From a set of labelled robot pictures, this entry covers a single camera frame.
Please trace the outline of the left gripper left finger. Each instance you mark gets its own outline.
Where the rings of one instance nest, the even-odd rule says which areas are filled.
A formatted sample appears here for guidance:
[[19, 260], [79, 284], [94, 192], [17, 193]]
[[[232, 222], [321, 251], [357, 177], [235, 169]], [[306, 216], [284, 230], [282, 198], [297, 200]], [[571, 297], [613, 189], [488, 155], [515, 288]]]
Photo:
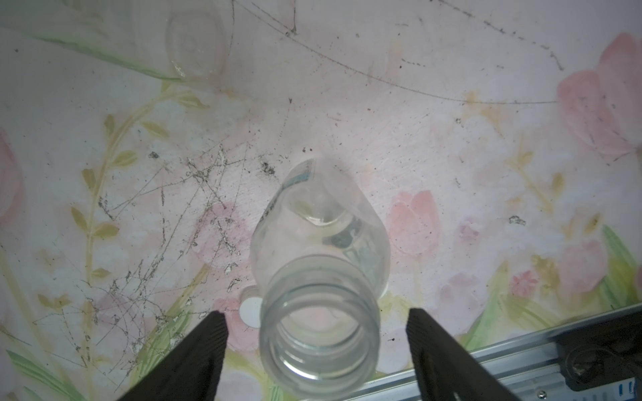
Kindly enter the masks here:
[[228, 329], [222, 312], [211, 312], [122, 400], [214, 400]]

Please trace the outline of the short clear plastic bottle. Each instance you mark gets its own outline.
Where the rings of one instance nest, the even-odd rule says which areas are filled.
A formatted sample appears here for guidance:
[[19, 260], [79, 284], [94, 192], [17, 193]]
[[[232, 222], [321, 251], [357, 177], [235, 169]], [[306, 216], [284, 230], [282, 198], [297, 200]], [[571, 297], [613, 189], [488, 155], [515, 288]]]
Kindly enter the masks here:
[[338, 399], [376, 370], [386, 228], [357, 184], [325, 159], [294, 167], [262, 214], [250, 267], [262, 295], [262, 365], [285, 391]]

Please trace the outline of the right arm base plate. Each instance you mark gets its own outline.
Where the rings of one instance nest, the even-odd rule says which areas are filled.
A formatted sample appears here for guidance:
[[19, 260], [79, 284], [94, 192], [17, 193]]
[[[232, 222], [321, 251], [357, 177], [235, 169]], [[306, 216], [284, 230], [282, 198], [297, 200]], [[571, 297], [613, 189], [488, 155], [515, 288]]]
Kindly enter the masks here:
[[575, 392], [641, 380], [641, 313], [597, 322], [555, 338], [561, 374]]

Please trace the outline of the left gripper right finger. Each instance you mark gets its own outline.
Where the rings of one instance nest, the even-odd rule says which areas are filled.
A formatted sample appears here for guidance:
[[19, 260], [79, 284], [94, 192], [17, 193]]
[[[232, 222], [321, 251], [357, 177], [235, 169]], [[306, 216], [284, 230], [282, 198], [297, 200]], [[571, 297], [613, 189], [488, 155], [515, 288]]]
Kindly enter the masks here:
[[412, 308], [406, 335], [423, 400], [516, 400], [431, 315]]

